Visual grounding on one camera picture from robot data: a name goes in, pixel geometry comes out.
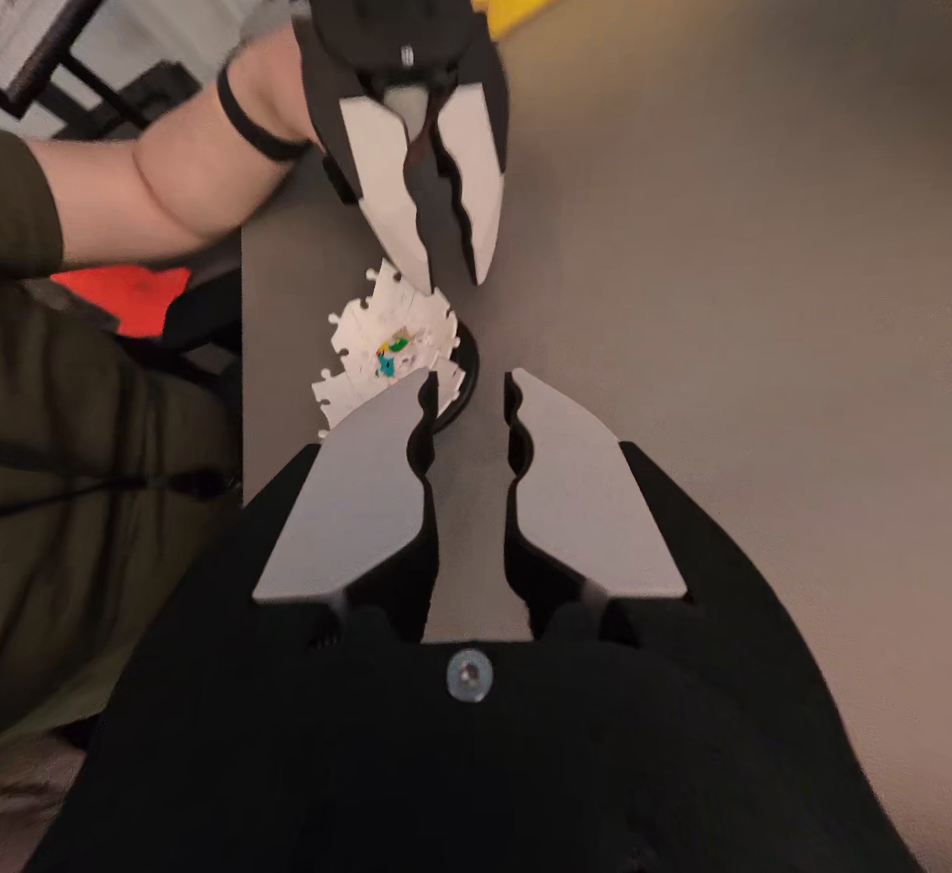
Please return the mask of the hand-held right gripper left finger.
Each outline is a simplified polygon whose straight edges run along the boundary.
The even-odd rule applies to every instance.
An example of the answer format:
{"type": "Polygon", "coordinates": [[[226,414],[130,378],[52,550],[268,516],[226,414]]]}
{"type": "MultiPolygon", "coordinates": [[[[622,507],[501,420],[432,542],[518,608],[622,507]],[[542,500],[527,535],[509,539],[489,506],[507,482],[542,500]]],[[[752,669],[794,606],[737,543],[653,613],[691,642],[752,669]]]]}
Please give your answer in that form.
{"type": "Polygon", "coordinates": [[[411,438],[431,422],[438,377],[416,369],[322,440],[253,590],[257,604],[341,605],[351,585],[420,535],[424,478],[411,438]]]}

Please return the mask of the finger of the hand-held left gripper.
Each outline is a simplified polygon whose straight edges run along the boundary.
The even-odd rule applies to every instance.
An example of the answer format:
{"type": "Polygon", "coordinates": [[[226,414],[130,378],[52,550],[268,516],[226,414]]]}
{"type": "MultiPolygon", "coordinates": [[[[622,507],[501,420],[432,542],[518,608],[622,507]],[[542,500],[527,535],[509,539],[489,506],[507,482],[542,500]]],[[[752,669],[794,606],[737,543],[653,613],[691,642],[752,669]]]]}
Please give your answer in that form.
{"type": "Polygon", "coordinates": [[[482,285],[495,254],[505,184],[483,87],[458,86],[438,114],[437,130],[459,180],[472,279],[482,285]]]}
{"type": "Polygon", "coordinates": [[[358,178],[358,205],[387,259],[419,292],[432,292],[429,257],[404,166],[410,140],[403,118],[372,98],[340,102],[358,178]]]}

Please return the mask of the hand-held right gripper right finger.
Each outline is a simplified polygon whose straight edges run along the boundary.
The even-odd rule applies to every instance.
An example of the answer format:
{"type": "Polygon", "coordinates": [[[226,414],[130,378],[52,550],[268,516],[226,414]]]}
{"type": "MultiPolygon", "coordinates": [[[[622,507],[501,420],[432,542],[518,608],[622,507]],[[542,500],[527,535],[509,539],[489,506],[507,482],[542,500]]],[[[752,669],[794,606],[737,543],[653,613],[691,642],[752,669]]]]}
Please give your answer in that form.
{"type": "Polygon", "coordinates": [[[529,443],[514,483],[517,539],[587,602],[682,599],[684,577],[613,431],[525,369],[510,378],[510,432],[529,443]]]}

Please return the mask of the white half puzzle ball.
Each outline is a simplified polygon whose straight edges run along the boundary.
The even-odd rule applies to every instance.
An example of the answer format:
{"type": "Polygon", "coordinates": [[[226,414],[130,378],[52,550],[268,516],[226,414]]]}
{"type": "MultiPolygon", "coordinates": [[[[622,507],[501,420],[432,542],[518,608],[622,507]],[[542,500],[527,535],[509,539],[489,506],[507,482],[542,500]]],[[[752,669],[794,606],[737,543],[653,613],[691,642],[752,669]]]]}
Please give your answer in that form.
{"type": "Polygon", "coordinates": [[[329,343],[341,368],[322,369],[312,385],[326,421],[318,439],[325,439],[353,411],[418,369],[436,374],[437,428],[448,427],[478,383],[480,355],[474,337],[440,290],[416,291],[387,259],[365,276],[373,283],[372,293],[328,316],[333,327],[329,343]],[[413,337],[415,360],[398,379],[378,378],[376,350],[396,332],[413,337]]]}

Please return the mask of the person's left forearm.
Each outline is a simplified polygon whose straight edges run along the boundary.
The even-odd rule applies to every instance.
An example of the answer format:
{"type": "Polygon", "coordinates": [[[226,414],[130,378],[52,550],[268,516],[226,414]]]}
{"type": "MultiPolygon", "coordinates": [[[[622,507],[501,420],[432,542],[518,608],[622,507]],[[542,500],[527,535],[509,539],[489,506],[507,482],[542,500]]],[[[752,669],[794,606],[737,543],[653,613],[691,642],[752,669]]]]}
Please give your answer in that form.
{"type": "Polygon", "coordinates": [[[292,168],[254,148],[209,86],[135,141],[28,140],[66,271],[187,257],[244,224],[292,168]]]}

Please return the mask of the colourful loose puzzle piece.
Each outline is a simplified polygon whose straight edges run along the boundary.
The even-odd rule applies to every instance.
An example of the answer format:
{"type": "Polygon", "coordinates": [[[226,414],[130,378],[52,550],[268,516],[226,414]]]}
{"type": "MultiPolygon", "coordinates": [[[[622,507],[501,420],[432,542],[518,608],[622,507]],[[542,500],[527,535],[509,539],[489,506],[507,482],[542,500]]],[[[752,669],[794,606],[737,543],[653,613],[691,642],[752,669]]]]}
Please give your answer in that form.
{"type": "Polygon", "coordinates": [[[381,379],[398,379],[408,372],[415,360],[414,340],[406,332],[396,332],[376,350],[375,375],[381,379]]]}

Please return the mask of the person's left hand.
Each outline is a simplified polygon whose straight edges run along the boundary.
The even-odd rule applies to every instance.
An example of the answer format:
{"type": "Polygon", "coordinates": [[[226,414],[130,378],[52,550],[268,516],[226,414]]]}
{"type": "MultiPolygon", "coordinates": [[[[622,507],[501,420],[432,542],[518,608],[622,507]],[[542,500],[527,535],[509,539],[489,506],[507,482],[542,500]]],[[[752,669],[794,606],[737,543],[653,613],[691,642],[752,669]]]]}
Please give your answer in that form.
{"type": "Polygon", "coordinates": [[[237,103],[255,125],[281,141],[317,142],[291,21],[245,44],[232,59],[229,79],[237,103]]]}

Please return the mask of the orange red tape strip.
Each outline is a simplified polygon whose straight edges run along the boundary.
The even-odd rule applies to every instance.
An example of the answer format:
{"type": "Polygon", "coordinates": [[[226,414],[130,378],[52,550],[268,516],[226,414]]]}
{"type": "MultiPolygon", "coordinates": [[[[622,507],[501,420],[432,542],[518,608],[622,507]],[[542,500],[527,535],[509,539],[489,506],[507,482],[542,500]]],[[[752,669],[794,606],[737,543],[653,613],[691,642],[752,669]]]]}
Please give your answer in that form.
{"type": "Polygon", "coordinates": [[[115,332],[131,339],[162,337],[172,304],[187,290],[189,268],[153,271],[120,265],[60,272],[52,281],[114,319],[115,332]]]}

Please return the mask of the black framed printed sign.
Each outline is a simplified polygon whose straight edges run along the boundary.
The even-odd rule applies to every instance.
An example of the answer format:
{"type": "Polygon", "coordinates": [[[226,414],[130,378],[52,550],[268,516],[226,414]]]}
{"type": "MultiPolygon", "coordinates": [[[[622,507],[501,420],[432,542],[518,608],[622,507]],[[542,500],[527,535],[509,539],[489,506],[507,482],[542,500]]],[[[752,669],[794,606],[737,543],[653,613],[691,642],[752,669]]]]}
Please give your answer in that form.
{"type": "Polygon", "coordinates": [[[106,0],[1,0],[1,109],[20,120],[106,0]]]}

